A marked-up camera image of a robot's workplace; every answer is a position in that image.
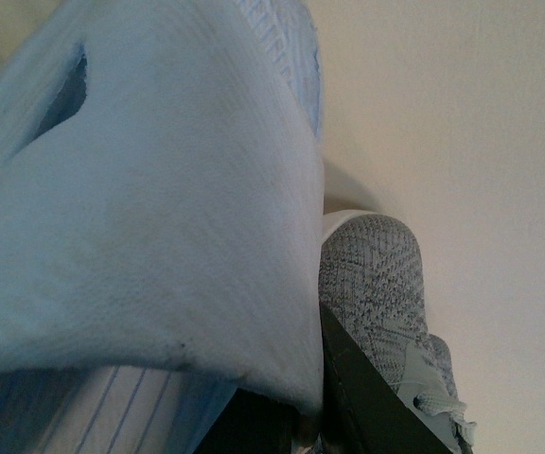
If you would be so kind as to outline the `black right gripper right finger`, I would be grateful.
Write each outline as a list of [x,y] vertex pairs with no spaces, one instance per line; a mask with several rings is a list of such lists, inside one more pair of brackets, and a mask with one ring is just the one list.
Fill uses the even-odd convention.
[[399,400],[324,304],[325,453],[448,453],[449,449]]

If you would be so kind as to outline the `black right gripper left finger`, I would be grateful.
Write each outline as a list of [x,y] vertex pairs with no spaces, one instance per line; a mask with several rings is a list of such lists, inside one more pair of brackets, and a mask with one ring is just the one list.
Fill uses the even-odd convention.
[[266,396],[237,390],[195,450],[197,454],[291,452],[297,411]]

